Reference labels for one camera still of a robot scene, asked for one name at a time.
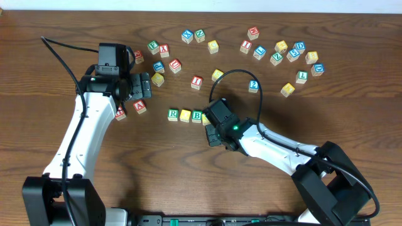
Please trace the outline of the green B block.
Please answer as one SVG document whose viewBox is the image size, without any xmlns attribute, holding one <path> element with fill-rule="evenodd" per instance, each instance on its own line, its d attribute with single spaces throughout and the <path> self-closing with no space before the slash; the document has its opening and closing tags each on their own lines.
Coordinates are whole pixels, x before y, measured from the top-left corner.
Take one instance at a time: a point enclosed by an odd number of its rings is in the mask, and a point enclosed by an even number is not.
<svg viewBox="0 0 402 226">
<path fill-rule="evenodd" d="M 202 111 L 194 110 L 192 112 L 192 122 L 201 123 L 202 122 Z"/>
</svg>

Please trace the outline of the green R block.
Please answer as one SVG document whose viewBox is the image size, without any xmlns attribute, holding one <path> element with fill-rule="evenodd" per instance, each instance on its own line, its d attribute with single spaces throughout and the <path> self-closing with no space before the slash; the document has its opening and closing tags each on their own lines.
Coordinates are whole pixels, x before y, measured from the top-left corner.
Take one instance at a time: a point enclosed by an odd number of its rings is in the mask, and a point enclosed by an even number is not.
<svg viewBox="0 0 402 226">
<path fill-rule="evenodd" d="M 178 120 L 178 109 L 169 109 L 168 110 L 168 120 L 169 121 L 177 121 Z"/>
</svg>

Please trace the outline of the yellow O block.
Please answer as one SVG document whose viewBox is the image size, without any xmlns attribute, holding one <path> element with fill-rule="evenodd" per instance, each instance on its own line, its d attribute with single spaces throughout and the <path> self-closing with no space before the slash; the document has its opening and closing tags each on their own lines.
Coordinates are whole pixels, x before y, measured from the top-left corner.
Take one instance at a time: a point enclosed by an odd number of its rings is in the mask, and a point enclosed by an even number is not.
<svg viewBox="0 0 402 226">
<path fill-rule="evenodd" d="M 189 122 L 192 112 L 190 110 L 182 109 L 179 119 L 182 122 Z"/>
</svg>

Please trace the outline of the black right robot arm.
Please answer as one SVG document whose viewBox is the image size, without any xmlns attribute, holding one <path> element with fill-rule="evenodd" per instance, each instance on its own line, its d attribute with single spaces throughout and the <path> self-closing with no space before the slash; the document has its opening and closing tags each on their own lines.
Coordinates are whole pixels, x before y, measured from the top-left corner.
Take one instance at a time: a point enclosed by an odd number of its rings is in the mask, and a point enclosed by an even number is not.
<svg viewBox="0 0 402 226">
<path fill-rule="evenodd" d="M 210 146 L 262 159 L 291 176 L 307 206 L 297 223 L 349 225 L 370 217 L 358 216 L 373 189 L 343 150 L 332 142 L 303 144 L 279 135 L 259 121 L 240 120 L 231 112 L 208 112 Z"/>
</svg>

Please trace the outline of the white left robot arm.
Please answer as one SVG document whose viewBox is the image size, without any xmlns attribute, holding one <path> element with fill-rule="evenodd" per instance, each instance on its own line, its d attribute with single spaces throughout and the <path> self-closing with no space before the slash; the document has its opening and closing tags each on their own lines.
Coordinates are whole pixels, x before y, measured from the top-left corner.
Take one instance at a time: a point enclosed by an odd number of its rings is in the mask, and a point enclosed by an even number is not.
<svg viewBox="0 0 402 226">
<path fill-rule="evenodd" d="M 84 75 L 64 139 L 41 176 L 26 178 L 22 194 L 30 225 L 130 225 L 128 211 L 106 208 L 94 188 L 97 157 L 120 103 L 151 97 L 147 72 Z"/>
</svg>

